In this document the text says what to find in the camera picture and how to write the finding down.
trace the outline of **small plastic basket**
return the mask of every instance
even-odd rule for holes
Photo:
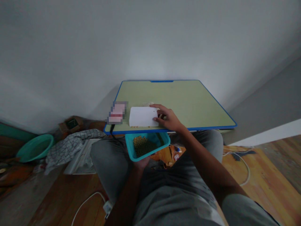
[[[158,148],[149,153],[146,153],[145,155],[137,157],[135,148],[134,148],[134,138],[138,137],[138,136],[147,138],[149,141],[155,143]],[[163,143],[164,143],[163,146],[161,146],[161,141],[158,136],[161,136]],[[138,162],[141,159],[144,159],[145,157],[147,157],[157,151],[160,151],[161,149],[163,149],[165,147],[168,147],[168,145],[170,144],[170,138],[166,132],[163,132],[163,133],[129,133],[129,134],[125,135],[125,141],[126,141],[126,147],[128,148],[129,158],[133,162]]]

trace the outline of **teal basket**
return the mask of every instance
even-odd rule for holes
[[[138,137],[138,136],[147,138],[149,141],[155,143],[158,148],[145,155],[137,157],[135,148],[134,148],[134,138]],[[161,141],[158,136],[161,136],[164,145],[161,146]],[[163,132],[163,133],[129,133],[129,134],[125,135],[125,141],[126,141],[126,147],[128,148],[129,158],[133,162],[138,162],[141,159],[144,159],[145,157],[150,156],[151,154],[156,153],[157,151],[160,151],[161,149],[163,149],[165,147],[168,147],[168,145],[170,144],[170,138],[166,132]]]
[[[40,135],[28,141],[17,153],[20,162],[30,162],[35,159],[46,157],[53,146],[54,138],[50,134]]]

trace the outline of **person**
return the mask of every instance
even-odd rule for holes
[[[94,143],[91,158],[114,203],[106,226],[224,225],[215,201],[230,226],[278,225],[221,164],[223,139],[218,131],[191,133],[171,109],[150,107],[159,108],[155,121],[176,132],[171,144],[184,146],[186,152],[170,169],[153,170],[147,167],[149,157],[130,161],[124,139]]]

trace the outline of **green beans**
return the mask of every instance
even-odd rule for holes
[[[133,142],[137,157],[145,155],[157,148],[157,145],[149,141],[146,137],[135,137]]]

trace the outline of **green desk surface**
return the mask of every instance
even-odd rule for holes
[[[123,81],[115,101],[127,101],[126,118],[115,125],[113,134],[164,132],[162,127],[129,126],[131,107],[143,107],[146,103],[162,104],[170,108],[189,130],[230,129],[235,121],[199,80],[175,81]],[[104,131],[109,134],[111,125]]]

